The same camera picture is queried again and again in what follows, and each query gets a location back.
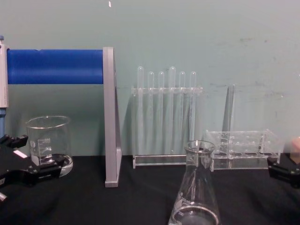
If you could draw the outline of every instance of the blue cylinder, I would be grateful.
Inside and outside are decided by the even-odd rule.
[[[103,84],[102,50],[8,50],[8,84]]]

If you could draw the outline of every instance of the black tabletop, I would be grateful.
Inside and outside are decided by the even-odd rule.
[[[132,168],[123,157],[120,184],[105,188],[104,157],[74,157],[60,179],[34,187],[10,185],[0,225],[166,225],[184,166]],[[223,225],[298,225],[300,190],[271,179],[267,170],[212,173]]]

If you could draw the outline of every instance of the test tube rack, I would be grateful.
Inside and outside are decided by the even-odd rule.
[[[185,164],[183,146],[201,136],[203,89],[196,79],[196,72],[176,73],[175,67],[158,74],[137,69],[137,85],[132,88],[134,168]]]

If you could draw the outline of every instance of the glassware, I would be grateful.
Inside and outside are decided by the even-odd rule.
[[[214,144],[205,141],[192,141],[185,147],[186,171],[169,225],[221,224],[210,177],[214,148]]]
[[[42,116],[26,122],[31,160],[36,165],[43,165],[64,156],[60,176],[67,175],[73,168],[69,123],[70,118],[65,116]]]

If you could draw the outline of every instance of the teal wall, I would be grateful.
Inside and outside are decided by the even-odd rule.
[[[0,32],[14,49],[115,47],[124,154],[131,154],[128,103],[139,65],[155,72],[170,66],[197,71],[198,85],[208,93],[209,130],[220,130],[224,89],[235,83],[241,92],[249,91],[246,96],[263,88],[254,101],[270,99],[237,107],[237,118],[243,120],[239,129],[262,128],[250,126],[249,118],[256,117],[249,109],[258,107],[263,127],[283,138],[300,134],[298,1],[110,2],[111,7],[108,0],[1,0]],[[63,114],[72,119],[74,155],[103,153],[102,86],[10,86],[9,96],[9,134],[24,133],[31,117]]]

